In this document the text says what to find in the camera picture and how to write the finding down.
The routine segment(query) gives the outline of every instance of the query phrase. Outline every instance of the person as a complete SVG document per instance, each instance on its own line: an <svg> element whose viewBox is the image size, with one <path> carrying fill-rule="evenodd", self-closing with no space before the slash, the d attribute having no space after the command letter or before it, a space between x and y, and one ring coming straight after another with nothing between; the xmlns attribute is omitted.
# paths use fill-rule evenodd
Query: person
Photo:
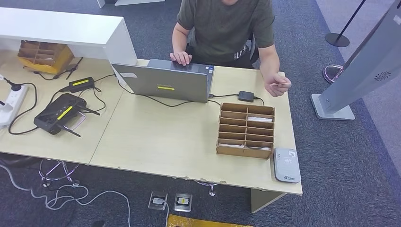
<svg viewBox="0 0 401 227"><path fill-rule="evenodd" d="M271 0L182 0L170 58L183 66L194 62L253 69L245 45L253 34L264 86L272 96L281 96L291 81L278 74L273 21Z"/></svg>

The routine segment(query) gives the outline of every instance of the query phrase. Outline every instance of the olive green t-shirt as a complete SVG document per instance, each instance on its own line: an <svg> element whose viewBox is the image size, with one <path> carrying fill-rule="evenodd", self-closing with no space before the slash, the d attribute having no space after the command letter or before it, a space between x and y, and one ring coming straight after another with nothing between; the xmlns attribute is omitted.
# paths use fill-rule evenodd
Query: olive green t-shirt
<svg viewBox="0 0 401 227"><path fill-rule="evenodd" d="M182 0L177 22L192 30L189 44L205 62L227 62L244 48L253 33L258 48L274 44L271 0Z"/></svg>

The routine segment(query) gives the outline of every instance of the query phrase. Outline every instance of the gray laptop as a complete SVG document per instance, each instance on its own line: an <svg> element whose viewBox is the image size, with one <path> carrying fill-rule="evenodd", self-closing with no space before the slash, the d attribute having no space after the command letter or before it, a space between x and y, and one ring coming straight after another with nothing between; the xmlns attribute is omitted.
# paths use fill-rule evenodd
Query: gray laptop
<svg viewBox="0 0 401 227"><path fill-rule="evenodd" d="M207 103L214 66L151 59L146 67L112 64L135 94Z"/></svg>

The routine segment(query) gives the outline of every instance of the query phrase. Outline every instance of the white card reader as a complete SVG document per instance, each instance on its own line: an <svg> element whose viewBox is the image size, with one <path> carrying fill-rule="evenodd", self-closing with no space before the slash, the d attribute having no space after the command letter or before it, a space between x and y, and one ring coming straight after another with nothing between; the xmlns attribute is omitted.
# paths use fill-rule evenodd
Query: white card reader
<svg viewBox="0 0 401 227"><path fill-rule="evenodd" d="M274 172L277 180L290 183L301 181L298 154L294 149L274 149Z"/></svg>

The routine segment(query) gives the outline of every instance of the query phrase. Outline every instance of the cardboard sorting box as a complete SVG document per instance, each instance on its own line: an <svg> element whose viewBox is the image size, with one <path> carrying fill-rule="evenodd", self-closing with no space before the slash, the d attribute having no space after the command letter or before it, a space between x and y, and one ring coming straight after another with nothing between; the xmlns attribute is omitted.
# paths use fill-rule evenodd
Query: cardboard sorting box
<svg viewBox="0 0 401 227"><path fill-rule="evenodd" d="M18 60L34 71L58 74L65 70L74 58L65 44L21 41Z"/></svg>
<svg viewBox="0 0 401 227"><path fill-rule="evenodd" d="M241 225L227 224L213 221L203 221L192 218L180 217L172 214L168 216L167 226L168 227L252 227L252 226L241 226Z"/></svg>
<svg viewBox="0 0 401 227"><path fill-rule="evenodd" d="M269 106L223 103L217 153L269 159L274 150L274 114Z"/></svg>

